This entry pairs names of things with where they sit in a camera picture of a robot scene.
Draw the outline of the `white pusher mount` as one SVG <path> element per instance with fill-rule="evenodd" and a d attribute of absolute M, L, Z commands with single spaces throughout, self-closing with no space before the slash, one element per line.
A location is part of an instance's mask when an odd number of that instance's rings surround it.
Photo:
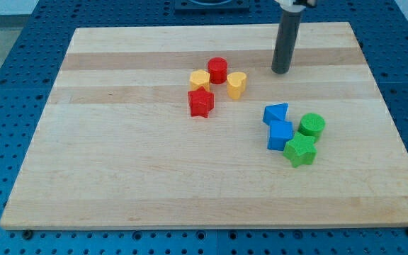
<path fill-rule="evenodd" d="M 315 8 L 317 0 L 275 0 L 287 12 L 299 13 L 306 8 Z"/>

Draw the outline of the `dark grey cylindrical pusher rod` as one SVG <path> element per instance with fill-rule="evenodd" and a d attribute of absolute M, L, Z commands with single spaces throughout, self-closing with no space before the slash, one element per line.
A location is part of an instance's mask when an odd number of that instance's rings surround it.
<path fill-rule="evenodd" d="M 271 69 L 276 74 L 285 74 L 290 69 L 301 18 L 302 11 L 282 12 L 271 63 Z"/>

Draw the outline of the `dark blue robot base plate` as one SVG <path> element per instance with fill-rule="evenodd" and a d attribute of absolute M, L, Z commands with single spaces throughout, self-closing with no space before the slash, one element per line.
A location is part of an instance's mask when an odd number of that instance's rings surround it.
<path fill-rule="evenodd" d="M 247 11 L 250 0 L 175 0 L 175 13 L 215 12 L 215 11 Z"/>

